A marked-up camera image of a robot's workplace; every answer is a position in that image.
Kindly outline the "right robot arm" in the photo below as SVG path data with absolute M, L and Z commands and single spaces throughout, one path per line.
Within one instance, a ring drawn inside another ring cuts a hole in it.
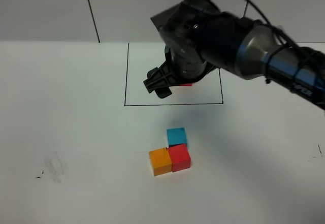
M 212 0 L 183 0 L 151 18 L 165 43 L 165 62 L 147 74 L 148 92 L 195 83 L 215 69 L 245 80 L 260 76 L 324 108 L 324 54 L 297 45 L 267 17 L 239 18 Z

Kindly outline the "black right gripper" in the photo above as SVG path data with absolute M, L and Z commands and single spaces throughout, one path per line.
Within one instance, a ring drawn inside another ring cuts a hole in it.
M 210 0 L 183 0 L 150 19 L 176 60 L 174 67 L 187 79 L 202 77 L 208 64 L 235 73 L 238 50 L 251 31 L 251 19 L 222 12 Z M 165 61 L 143 83 L 164 99 L 178 80 Z

